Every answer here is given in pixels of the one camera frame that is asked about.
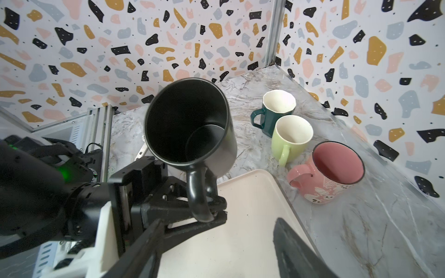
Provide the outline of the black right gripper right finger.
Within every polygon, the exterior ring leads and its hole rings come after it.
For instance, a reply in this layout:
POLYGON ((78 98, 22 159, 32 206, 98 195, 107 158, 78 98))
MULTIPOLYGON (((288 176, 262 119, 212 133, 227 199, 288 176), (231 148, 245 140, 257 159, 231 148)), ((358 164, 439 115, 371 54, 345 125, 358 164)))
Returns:
POLYGON ((275 223, 273 244, 280 277, 335 278, 337 276, 282 218, 278 218, 275 223))

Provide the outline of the pink ghost mug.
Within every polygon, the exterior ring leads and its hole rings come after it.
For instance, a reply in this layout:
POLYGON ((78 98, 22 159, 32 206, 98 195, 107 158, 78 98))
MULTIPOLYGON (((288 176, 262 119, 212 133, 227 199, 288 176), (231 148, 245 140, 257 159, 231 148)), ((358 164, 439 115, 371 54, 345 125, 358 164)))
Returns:
POLYGON ((326 204, 365 176, 361 157, 347 145, 325 141, 315 146, 304 164, 287 174, 287 182, 314 204, 326 204))

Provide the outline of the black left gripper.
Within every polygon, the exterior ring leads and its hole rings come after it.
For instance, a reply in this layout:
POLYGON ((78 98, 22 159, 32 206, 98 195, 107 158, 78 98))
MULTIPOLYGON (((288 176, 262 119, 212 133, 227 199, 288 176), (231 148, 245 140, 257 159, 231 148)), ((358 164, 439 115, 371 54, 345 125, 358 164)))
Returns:
MULTIPOLYGON (((106 183, 74 184, 67 201, 66 240, 97 238, 99 214, 111 205, 112 231, 116 234, 118 255, 123 255, 136 239, 159 219, 163 224, 193 218, 186 183, 168 177, 166 163, 145 156, 117 171, 106 183)), ((227 222, 227 212, 219 212, 212 222, 193 222, 166 228, 163 252, 190 238, 227 222)))

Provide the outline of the light green mug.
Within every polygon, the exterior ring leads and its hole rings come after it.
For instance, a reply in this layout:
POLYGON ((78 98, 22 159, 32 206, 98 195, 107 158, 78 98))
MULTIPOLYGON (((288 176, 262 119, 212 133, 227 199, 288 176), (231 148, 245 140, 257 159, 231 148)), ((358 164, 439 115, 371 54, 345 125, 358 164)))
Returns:
POLYGON ((302 117, 286 115, 276 122, 272 135, 272 155, 281 167, 294 161, 314 136, 312 125, 302 117))

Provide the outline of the black mug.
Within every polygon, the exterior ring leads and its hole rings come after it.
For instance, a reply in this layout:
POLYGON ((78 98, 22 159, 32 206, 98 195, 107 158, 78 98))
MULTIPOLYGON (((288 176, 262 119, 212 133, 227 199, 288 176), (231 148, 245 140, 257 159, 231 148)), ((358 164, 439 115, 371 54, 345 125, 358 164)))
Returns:
POLYGON ((202 78, 174 81, 149 105, 144 136, 157 159, 186 173, 194 218, 213 221, 217 179, 231 170, 237 157, 229 103, 222 90, 202 78))

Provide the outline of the dark green mug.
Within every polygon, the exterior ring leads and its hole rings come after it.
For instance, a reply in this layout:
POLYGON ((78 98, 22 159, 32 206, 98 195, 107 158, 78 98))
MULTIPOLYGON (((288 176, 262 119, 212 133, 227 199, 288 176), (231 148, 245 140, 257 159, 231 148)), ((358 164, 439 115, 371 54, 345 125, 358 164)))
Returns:
POLYGON ((262 108, 251 113, 251 124, 271 138, 278 119, 291 115, 295 108, 296 99, 292 94, 284 90, 271 90, 263 96, 262 108))

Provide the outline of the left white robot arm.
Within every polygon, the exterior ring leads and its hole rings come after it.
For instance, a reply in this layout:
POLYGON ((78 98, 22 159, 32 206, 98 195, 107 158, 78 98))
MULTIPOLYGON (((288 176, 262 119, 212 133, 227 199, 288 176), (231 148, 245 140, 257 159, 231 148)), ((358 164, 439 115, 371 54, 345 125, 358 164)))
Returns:
POLYGON ((118 254, 122 255, 156 220, 162 221, 166 249, 227 221, 227 202, 209 200, 214 220, 194 222, 184 181, 168 167, 144 156, 95 183, 93 158, 74 145, 52 140, 43 145, 12 135, 1 141, 1 235, 17 239, 1 246, 1 258, 49 241, 99 238, 101 208, 111 204, 118 254))

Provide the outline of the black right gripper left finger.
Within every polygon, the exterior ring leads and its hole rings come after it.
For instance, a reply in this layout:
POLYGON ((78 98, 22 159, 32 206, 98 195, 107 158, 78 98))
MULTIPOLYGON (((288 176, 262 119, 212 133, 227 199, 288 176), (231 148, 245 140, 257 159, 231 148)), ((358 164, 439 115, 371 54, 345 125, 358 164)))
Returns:
POLYGON ((163 222, 155 220, 103 276, 105 278, 156 278, 163 254, 164 232, 163 222))

